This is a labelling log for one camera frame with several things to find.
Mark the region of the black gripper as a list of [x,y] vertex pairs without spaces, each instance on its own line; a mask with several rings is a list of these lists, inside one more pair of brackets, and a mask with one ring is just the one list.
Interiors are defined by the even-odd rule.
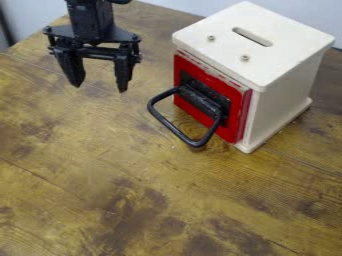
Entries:
[[132,0],[66,0],[70,25],[46,27],[50,51],[71,85],[80,87],[86,71],[83,58],[115,61],[119,92],[128,89],[132,64],[140,62],[139,35],[115,24],[114,4]]

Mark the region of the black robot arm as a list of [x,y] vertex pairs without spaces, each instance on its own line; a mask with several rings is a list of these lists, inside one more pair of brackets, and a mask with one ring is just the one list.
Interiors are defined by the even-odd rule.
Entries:
[[86,79],[83,59],[90,58],[114,62],[119,92],[128,89],[134,67],[142,60],[142,37],[116,26],[112,5],[126,5],[131,1],[66,0],[71,24],[43,29],[50,54],[76,88]]

